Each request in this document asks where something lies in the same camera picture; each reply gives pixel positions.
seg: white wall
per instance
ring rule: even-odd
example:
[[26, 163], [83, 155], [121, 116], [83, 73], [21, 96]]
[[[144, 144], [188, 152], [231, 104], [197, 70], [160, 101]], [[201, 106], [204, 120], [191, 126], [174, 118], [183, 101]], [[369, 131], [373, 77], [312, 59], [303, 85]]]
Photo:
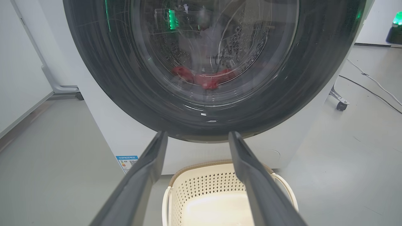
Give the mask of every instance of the white wall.
[[55, 80], [62, 86], [76, 85], [64, 55], [50, 30], [49, 23], [52, 21], [46, 19], [39, 1], [15, 0], [15, 2]]
[[390, 45], [385, 39], [396, 13], [400, 11], [402, 11], [402, 0], [376, 0], [356, 42]]
[[9, 0], [0, 2], [0, 137], [7, 127], [53, 92]]

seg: caster wheel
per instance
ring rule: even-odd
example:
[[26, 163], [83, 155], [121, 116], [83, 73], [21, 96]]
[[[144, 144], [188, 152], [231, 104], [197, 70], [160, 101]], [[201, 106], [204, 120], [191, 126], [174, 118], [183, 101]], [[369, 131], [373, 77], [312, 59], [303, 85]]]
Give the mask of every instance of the caster wheel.
[[81, 94], [80, 92], [78, 92], [78, 93], [76, 94], [76, 98], [77, 98], [78, 100], [80, 100], [80, 101], [83, 101], [83, 100], [84, 100], [84, 97], [82, 96], [82, 94]]
[[338, 105], [336, 106], [336, 109], [337, 109], [337, 110], [340, 110], [340, 111], [344, 111], [347, 106], [348, 106], [348, 105], [346, 105], [346, 104], [344, 104], [344, 103], [342, 103], [342, 102], [339, 102]]

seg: white cable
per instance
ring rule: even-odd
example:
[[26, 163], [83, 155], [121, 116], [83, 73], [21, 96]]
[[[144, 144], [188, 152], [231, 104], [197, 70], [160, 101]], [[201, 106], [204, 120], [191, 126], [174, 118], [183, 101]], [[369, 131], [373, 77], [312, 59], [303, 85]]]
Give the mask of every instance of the white cable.
[[359, 68], [356, 64], [354, 64], [352, 61], [350, 61], [349, 59], [347, 59], [347, 60], [349, 61], [349, 63], [351, 63], [353, 66], [355, 66], [355, 67], [361, 72], [362, 75], [365, 75], [365, 76], [367, 76], [369, 79], [373, 80], [382, 90], [384, 90], [386, 93], [388, 93], [396, 102], [398, 102], [399, 105], [402, 106], [402, 103], [401, 103], [394, 95], [392, 95], [392, 93], [390, 93], [390, 92], [388, 92], [386, 89], [384, 89], [384, 87], [382, 87], [382, 86], [379, 84], [379, 82], [377, 82], [374, 78], [370, 77], [370, 75], [364, 73], [364, 71], [363, 71], [361, 68]]

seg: white laundry basket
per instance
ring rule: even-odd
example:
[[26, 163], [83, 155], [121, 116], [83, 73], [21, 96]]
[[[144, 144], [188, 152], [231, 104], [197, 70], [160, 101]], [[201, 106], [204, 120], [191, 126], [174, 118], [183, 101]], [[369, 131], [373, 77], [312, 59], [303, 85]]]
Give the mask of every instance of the white laundry basket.
[[[289, 184], [272, 169], [267, 172], [286, 189], [298, 211]], [[246, 188], [237, 178], [231, 160], [188, 166], [170, 180], [162, 202], [163, 226], [253, 226]]]

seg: gray floor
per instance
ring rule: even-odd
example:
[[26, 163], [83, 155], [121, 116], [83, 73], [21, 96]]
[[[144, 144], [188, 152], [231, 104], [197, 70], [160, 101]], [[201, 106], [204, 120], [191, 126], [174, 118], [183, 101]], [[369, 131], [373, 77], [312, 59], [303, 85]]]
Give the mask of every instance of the gray floor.
[[[402, 99], [402, 49], [354, 47], [349, 59]], [[341, 75], [402, 111], [349, 63]], [[343, 78], [336, 90], [351, 104], [340, 112], [329, 97], [279, 174], [310, 226], [400, 225], [402, 115]], [[88, 225], [123, 175], [85, 102], [57, 101], [0, 153], [0, 225]], [[144, 225], [161, 225], [169, 179], [152, 188]]]

